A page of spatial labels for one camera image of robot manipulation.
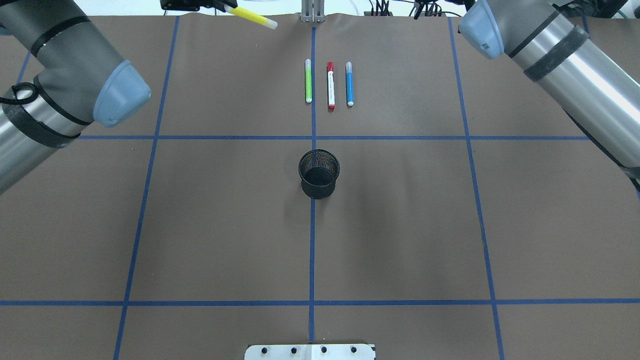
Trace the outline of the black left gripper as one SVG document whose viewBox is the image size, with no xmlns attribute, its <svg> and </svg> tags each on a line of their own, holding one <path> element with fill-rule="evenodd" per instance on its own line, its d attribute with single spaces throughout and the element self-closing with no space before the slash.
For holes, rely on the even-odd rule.
<svg viewBox="0 0 640 360">
<path fill-rule="evenodd" d="M 160 0 L 163 10 L 198 12 L 201 8 L 215 8 L 220 12 L 230 13 L 237 9 L 237 0 Z"/>
</svg>

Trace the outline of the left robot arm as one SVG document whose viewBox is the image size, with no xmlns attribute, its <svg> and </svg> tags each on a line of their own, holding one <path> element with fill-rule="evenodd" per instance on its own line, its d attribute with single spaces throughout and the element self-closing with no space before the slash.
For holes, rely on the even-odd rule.
<svg viewBox="0 0 640 360">
<path fill-rule="evenodd" d="M 1 98 L 1 191 L 96 122 L 113 127 L 151 98 L 133 64 L 73 0 L 3 0 L 1 32 L 43 66 Z"/>
</svg>

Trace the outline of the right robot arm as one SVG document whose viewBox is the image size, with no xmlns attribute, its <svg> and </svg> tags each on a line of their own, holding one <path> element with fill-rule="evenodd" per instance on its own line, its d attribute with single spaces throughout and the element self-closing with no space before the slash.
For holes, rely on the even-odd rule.
<svg viewBox="0 0 640 360">
<path fill-rule="evenodd" d="M 639 187 L 639 84 L 553 1 L 478 0 L 458 30 L 487 59 L 512 59 Z"/>
</svg>

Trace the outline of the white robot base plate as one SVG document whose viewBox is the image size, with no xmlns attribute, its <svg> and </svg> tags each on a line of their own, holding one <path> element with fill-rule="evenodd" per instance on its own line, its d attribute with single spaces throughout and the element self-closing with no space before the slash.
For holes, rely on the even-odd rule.
<svg viewBox="0 0 640 360">
<path fill-rule="evenodd" d="M 251 345 L 245 360 L 375 360 L 372 344 L 263 344 Z"/>
</svg>

